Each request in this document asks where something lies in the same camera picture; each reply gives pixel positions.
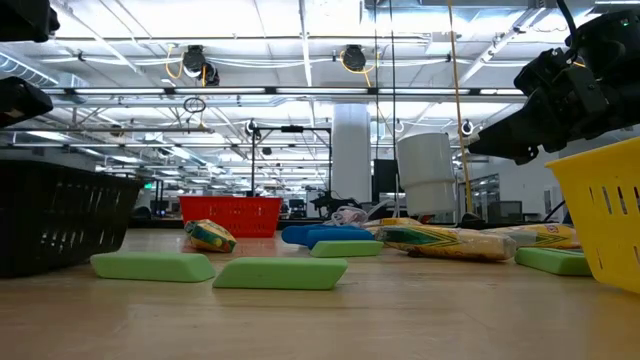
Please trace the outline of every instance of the black basket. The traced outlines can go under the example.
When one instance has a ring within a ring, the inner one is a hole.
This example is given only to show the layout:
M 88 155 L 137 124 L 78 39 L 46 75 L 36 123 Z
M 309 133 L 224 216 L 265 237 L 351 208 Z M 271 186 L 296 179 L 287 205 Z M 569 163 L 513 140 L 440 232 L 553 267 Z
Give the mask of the black basket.
M 0 277 L 118 250 L 142 185 L 49 163 L 0 160 Z

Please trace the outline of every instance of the yellow plastic basket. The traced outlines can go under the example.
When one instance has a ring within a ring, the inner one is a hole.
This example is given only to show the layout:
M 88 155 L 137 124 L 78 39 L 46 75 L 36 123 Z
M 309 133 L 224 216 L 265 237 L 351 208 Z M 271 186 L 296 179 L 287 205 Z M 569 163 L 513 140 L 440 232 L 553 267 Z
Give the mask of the yellow plastic basket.
M 640 138 L 547 164 L 593 276 L 640 293 Z

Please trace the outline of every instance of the desk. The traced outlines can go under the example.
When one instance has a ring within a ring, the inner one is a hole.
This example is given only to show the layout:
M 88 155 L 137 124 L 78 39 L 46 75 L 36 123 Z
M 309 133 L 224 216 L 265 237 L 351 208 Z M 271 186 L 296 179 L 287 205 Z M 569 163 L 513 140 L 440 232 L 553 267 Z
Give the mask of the desk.
M 181 230 L 130 230 L 124 250 L 180 251 Z M 277 239 L 212 254 L 308 256 Z M 349 259 L 334 291 L 95 278 L 89 265 L 0 280 L 3 359 L 572 360 L 640 356 L 640 296 L 512 262 Z

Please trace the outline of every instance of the pillar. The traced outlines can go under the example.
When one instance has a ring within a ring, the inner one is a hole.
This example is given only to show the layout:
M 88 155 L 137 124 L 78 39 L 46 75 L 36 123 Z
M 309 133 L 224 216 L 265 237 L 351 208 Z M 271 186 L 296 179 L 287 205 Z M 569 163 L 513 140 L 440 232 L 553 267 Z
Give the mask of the pillar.
M 367 104 L 333 107 L 331 187 L 339 197 L 371 201 L 370 121 Z

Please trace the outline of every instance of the red basket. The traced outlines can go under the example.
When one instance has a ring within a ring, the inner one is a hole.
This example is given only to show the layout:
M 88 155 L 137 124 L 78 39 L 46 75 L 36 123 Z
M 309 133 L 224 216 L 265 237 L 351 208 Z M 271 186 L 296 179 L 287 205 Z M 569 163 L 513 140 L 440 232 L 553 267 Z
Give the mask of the red basket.
M 182 220 L 209 219 L 235 237 L 273 237 L 281 198 L 181 196 Z

